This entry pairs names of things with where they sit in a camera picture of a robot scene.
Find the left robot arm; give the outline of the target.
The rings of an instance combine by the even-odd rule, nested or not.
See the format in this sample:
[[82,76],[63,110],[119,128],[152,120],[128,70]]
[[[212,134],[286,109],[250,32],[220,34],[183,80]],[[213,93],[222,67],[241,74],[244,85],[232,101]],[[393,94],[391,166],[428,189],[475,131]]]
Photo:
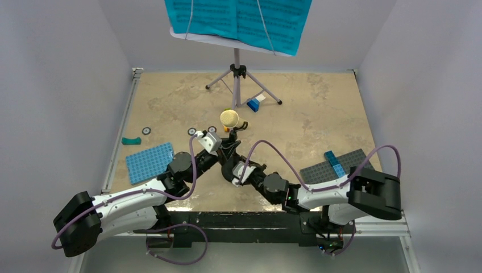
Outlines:
[[110,195],[91,196],[87,191],[75,194],[53,219],[56,235],[51,243],[66,257],[90,250],[98,241],[135,230],[161,233],[169,227],[169,217],[161,212],[165,204],[184,201],[194,192],[197,179],[212,166],[235,154],[237,139],[222,138],[208,143],[202,134],[203,150],[179,152],[164,172],[140,185]]

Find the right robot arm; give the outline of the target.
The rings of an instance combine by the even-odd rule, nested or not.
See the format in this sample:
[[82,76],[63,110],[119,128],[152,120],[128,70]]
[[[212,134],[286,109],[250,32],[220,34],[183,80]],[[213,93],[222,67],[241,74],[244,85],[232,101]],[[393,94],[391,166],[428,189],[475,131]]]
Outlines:
[[238,162],[229,174],[236,186],[251,185],[271,204],[281,205],[288,213],[299,214],[324,207],[326,212],[319,216],[319,224],[325,231],[333,231],[364,216],[382,220],[400,220],[400,180],[396,176],[363,168],[347,184],[345,177],[327,181],[327,189],[315,192],[313,185],[308,189],[291,184],[278,173],[266,175],[265,166],[249,164],[243,171],[244,163]]

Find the black microphone desk stand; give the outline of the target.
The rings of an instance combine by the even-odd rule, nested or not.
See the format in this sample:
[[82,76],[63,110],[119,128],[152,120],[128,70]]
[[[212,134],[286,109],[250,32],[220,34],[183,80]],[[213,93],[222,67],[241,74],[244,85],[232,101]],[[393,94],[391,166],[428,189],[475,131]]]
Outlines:
[[[231,130],[229,136],[230,140],[238,140],[238,131]],[[225,159],[221,162],[221,172],[226,181],[231,183],[234,175],[232,174],[233,168],[240,161],[240,155],[235,152],[230,158]]]

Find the cream microphone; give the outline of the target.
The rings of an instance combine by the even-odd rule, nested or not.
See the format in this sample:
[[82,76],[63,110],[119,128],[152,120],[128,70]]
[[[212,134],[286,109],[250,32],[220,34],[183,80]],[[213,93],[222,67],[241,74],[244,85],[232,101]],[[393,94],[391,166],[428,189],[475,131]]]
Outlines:
[[249,123],[241,118],[235,110],[227,109],[220,114],[220,121],[224,127],[234,131],[245,130]]

